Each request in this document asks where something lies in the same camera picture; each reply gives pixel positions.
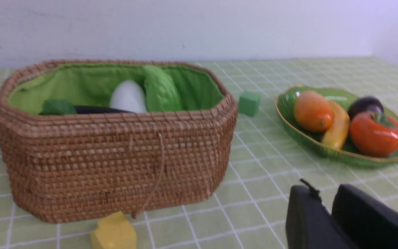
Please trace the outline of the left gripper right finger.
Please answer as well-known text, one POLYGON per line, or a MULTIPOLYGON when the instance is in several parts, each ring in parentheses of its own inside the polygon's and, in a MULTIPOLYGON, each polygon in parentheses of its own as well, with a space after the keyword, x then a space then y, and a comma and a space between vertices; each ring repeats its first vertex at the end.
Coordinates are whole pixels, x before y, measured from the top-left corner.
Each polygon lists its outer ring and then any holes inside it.
POLYGON ((332 217, 360 249, 398 249, 398 212, 350 184, 341 184, 332 217))

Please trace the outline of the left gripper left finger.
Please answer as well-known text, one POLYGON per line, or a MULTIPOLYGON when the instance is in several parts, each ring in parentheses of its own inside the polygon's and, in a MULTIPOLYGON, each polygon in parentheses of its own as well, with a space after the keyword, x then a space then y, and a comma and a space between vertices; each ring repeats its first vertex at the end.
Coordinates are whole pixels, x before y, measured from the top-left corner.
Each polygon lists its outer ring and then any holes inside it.
POLYGON ((289 249, 357 249, 308 181, 290 188, 285 231, 289 249))

